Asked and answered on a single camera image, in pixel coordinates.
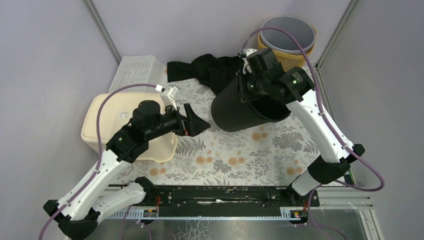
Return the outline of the white perforated plastic basket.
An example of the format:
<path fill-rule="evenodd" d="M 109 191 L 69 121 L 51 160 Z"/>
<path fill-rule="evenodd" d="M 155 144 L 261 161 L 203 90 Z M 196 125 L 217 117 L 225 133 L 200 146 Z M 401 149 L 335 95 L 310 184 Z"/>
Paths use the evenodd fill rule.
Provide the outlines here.
<path fill-rule="evenodd" d="M 154 55 L 124 56 L 108 92 L 134 84 L 166 86 L 166 65 Z"/>

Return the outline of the black round bucket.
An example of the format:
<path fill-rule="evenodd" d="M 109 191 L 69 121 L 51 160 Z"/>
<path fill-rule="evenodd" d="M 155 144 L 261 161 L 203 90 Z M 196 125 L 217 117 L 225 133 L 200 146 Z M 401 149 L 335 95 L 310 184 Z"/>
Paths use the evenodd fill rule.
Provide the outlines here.
<path fill-rule="evenodd" d="M 264 96 L 242 103 L 236 98 L 238 81 L 232 80 L 212 101 L 210 112 L 214 123 L 226 132 L 238 132 L 266 123 L 278 123 L 291 114 L 279 101 Z"/>

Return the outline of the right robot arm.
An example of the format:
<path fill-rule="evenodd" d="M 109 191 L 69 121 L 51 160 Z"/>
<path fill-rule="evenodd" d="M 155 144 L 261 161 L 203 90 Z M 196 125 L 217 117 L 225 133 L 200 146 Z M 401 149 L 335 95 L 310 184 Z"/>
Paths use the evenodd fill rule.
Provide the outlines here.
<path fill-rule="evenodd" d="M 350 151 L 364 153 L 360 144 L 353 144 L 331 118 L 324 119 L 326 109 L 316 94 L 317 86 L 301 67 L 288 71 L 277 61 L 269 48 L 244 48 L 238 53 L 244 65 L 237 72 L 237 99 L 251 103 L 269 97 L 294 114 L 308 131 L 320 155 L 291 184 L 287 201 L 301 205 L 307 194 L 320 184 L 328 184 L 342 177 L 350 164 L 357 160 Z"/>

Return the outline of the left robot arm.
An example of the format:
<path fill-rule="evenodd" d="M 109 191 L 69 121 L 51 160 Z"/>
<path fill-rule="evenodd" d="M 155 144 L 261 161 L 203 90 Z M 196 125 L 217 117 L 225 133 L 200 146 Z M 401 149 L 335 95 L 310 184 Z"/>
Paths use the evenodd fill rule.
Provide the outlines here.
<path fill-rule="evenodd" d="M 151 140 L 169 133 L 195 137 L 210 128 L 190 104 L 184 104 L 184 109 L 186 115 L 169 105 L 162 114 L 158 102 L 140 102 L 129 122 L 107 142 L 100 159 L 83 179 L 64 197 L 44 204 L 43 209 L 50 217 L 48 221 L 56 221 L 71 240 L 84 240 L 115 212 L 134 204 L 155 203 L 157 187 L 146 177 L 136 178 L 109 196 L 100 197 L 100 194 L 122 169 L 150 148 Z"/>

